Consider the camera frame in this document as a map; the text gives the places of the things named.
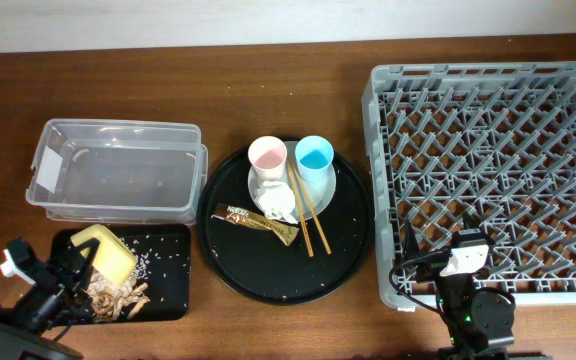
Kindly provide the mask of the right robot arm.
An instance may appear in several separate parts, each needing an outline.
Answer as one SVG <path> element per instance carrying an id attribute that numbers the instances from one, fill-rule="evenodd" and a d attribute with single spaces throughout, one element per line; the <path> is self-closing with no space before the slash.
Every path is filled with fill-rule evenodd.
<path id="1" fill-rule="evenodd" d="M 462 220 L 462 229 L 452 234 L 448 247 L 428 253 L 420 251 L 415 229 L 406 221 L 402 262 L 389 275 L 411 267 L 417 282 L 434 284 L 431 310 L 446 325 L 451 341 L 437 351 L 438 359 L 509 360 L 516 300 L 507 291 L 475 285 L 474 276 L 486 264 L 494 241 L 469 214 Z"/>

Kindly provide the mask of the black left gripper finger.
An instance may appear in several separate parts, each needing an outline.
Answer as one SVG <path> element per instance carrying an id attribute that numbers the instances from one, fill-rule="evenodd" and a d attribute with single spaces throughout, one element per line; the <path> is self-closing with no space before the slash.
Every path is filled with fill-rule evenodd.
<path id="1" fill-rule="evenodd" d="M 87 288 L 99 246 L 100 241 L 97 238 L 91 238 L 74 247 L 73 251 L 77 255 L 73 286 L 75 293 Z"/>
<path id="2" fill-rule="evenodd" d="M 84 267 L 84 257 L 81 255 L 81 249 L 76 246 L 69 246 L 60 255 L 60 264 L 70 278 L 79 280 Z"/>

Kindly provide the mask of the blue plastic cup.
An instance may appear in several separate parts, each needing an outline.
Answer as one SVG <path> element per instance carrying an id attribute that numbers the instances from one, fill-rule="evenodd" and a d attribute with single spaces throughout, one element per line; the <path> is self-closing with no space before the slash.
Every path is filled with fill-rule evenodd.
<path id="1" fill-rule="evenodd" d="M 311 135 L 297 143 L 294 154 L 300 176 L 308 182 L 318 182 L 332 164 L 334 149 L 327 139 Z"/>

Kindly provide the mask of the wooden chopstick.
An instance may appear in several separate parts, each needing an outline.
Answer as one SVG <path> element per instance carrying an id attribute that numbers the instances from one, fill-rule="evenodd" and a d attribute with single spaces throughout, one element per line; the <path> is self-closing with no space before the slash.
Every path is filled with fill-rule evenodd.
<path id="1" fill-rule="evenodd" d="M 304 185 L 304 182 L 302 181 L 301 177 L 300 177 L 299 174 L 298 174 L 298 171 L 297 171 L 296 166 L 293 165 L 293 164 L 292 164 L 292 166 L 293 166 L 293 169 L 294 169 L 294 173 L 295 173 L 295 178 L 296 178 L 297 185 L 299 186 L 299 188 L 300 188 L 300 190 L 301 190 L 301 192 L 302 192 L 302 195 L 304 196 L 304 199 L 305 199 L 305 201 L 306 201 L 306 204 L 308 205 L 310 214 L 311 214 L 311 216 L 312 216 L 313 221 L 315 222 L 315 225 L 316 225 L 317 230 L 318 230 L 318 232 L 319 232 L 319 235 L 320 235 L 320 237 L 321 237 L 321 240 L 322 240 L 322 243 L 323 243 L 323 245 L 324 245 L 324 248 L 325 248 L 327 254 L 328 254 L 328 255 L 331 255 L 331 254 L 332 254 L 332 250 L 331 250 L 330 245 L 329 245 L 329 243 L 328 243 L 328 240 L 327 240 L 327 237 L 326 237 L 326 235 L 325 235 L 325 232 L 324 232 L 324 230 L 323 230 L 323 228 L 322 228 L 322 226 L 321 226 L 321 223 L 320 223 L 320 221 L 319 221 L 319 219 L 318 219 L 317 213 L 316 213 L 316 211 L 315 211 L 315 207 L 314 207 L 314 205 L 312 204 L 312 201 L 311 201 L 311 199 L 310 199 L 309 193 L 308 193 L 308 191 L 307 191 L 307 189 L 306 189 L 306 187 L 305 187 L 305 185 Z"/>
<path id="2" fill-rule="evenodd" d="M 303 208 L 302 208 L 301 199 L 300 199 L 300 195 L 299 195 L 299 186 L 297 185 L 297 182 L 296 182 L 293 166 L 289 160 L 287 160 L 287 162 L 286 162 L 286 168 L 287 168 L 287 172 L 288 172 L 289 184 L 290 184 L 290 187 L 291 187 L 292 192 L 293 192 L 294 197 L 295 197 L 295 203 L 296 203 L 297 212 L 298 212 L 298 216 L 299 216 L 299 224 L 300 224 L 302 235 L 303 235 L 304 242 L 306 245 L 308 257 L 312 258 L 312 257 L 314 257 L 314 252 L 312 249 L 312 244 L 311 244 L 310 236 L 309 236 L 308 229 L 307 229 L 307 223 L 304 219 Z"/>

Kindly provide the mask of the grey round plate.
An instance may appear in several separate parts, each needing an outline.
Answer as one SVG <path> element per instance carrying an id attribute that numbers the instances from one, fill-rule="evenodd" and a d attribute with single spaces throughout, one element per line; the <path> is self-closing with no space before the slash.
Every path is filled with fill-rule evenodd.
<path id="1" fill-rule="evenodd" d="M 285 140 L 284 144 L 287 147 L 287 151 L 288 151 L 288 157 L 290 158 L 290 160 L 292 162 L 294 162 L 294 150 L 296 148 L 296 145 L 298 143 L 298 140 Z M 310 181 L 306 181 L 304 180 L 299 171 L 296 171 L 298 176 L 298 179 L 296 180 L 301 180 L 305 190 L 308 192 L 308 196 L 311 200 L 311 203 L 314 207 L 315 213 L 317 215 L 319 215 L 332 201 L 334 193 L 335 193 L 335 189 L 336 189 L 336 183 L 337 183 L 337 173 L 334 170 L 334 167 L 332 166 L 332 163 L 330 165 L 330 167 L 327 168 L 325 175 L 320 178 L 319 180 L 317 180 L 316 182 L 310 182 Z M 287 170 L 285 171 L 285 173 L 283 174 L 283 176 L 280 178 L 279 182 L 282 182 L 284 184 L 286 184 L 289 188 L 290 188 L 290 180 L 289 180 L 289 175 L 287 173 Z M 257 208 L 263 212 L 261 205 L 257 199 L 257 195 L 258 193 L 260 193 L 261 188 L 262 188 L 262 183 L 263 181 L 259 178 L 259 176 L 257 175 L 256 171 L 254 170 L 254 168 L 251 166 L 249 166 L 249 172 L 248 172 L 248 178 L 247 178 L 247 186 L 248 186 L 248 191 L 250 194 L 250 197 L 253 200 L 253 203 L 257 206 Z M 308 207 L 308 205 L 306 204 L 306 199 L 303 195 L 303 193 L 300 191 L 300 200 L 301 200 L 301 204 L 302 204 L 302 210 L 304 210 L 304 219 L 305 220 L 309 220 L 312 218 L 312 214 L 310 212 L 310 208 Z M 295 219 L 299 220 L 299 215 L 298 215 L 298 209 L 295 205 L 291 215 L 293 217 L 295 217 Z"/>

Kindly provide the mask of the pink plastic cup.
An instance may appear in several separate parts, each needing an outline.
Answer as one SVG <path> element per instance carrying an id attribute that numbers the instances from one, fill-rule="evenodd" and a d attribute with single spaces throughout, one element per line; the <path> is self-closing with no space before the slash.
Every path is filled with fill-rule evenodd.
<path id="1" fill-rule="evenodd" d="M 287 155 L 284 142 L 274 136 L 259 137 L 248 148 L 248 159 L 264 181 L 279 180 L 284 175 Z"/>

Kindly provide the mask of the white napkin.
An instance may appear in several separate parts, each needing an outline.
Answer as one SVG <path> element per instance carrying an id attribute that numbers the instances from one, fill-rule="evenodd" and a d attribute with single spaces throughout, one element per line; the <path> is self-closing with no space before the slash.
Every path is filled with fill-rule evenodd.
<path id="1" fill-rule="evenodd" d="M 281 181 L 264 181 L 254 192 L 254 201 L 270 220 L 297 224 L 292 212 L 296 208 L 296 198 L 291 188 Z"/>

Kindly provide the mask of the gold coffee sachet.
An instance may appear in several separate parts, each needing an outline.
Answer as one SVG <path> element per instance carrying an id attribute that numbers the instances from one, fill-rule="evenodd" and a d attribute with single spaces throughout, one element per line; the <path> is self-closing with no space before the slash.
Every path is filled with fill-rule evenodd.
<path id="1" fill-rule="evenodd" d="M 241 207 L 223 203 L 219 203 L 216 206 L 212 218 L 250 229 L 270 231 L 274 233 L 286 247 L 293 243 L 299 233 L 297 227 L 286 225 L 276 220 L 270 220 L 263 215 Z"/>

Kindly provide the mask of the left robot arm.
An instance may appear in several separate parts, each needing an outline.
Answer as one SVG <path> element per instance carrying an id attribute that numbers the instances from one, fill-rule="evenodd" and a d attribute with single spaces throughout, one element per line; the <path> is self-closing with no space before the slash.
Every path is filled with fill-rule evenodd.
<path id="1" fill-rule="evenodd" d="M 0 359 L 81 359 L 83 355 L 43 334 L 64 323 L 67 333 L 78 311 L 90 303 L 86 288 L 100 241 L 92 238 L 43 262 L 25 240 L 7 244 L 0 265 L 6 276 L 31 285 L 12 308 L 0 306 Z"/>

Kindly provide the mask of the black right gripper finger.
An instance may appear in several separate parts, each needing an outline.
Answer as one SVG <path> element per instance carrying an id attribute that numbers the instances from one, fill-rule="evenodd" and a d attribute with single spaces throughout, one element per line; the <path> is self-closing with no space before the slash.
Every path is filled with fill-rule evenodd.
<path id="1" fill-rule="evenodd" d="M 482 229 L 479 222 L 468 212 L 462 213 L 463 228 L 460 230 L 461 245 L 493 245 L 493 239 Z"/>
<path id="2" fill-rule="evenodd" d="M 402 240 L 403 245 L 403 261 L 412 261 L 420 257 L 420 249 L 416 239 L 415 228 L 412 226 L 409 219 L 405 220 L 404 223 L 404 239 Z"/>

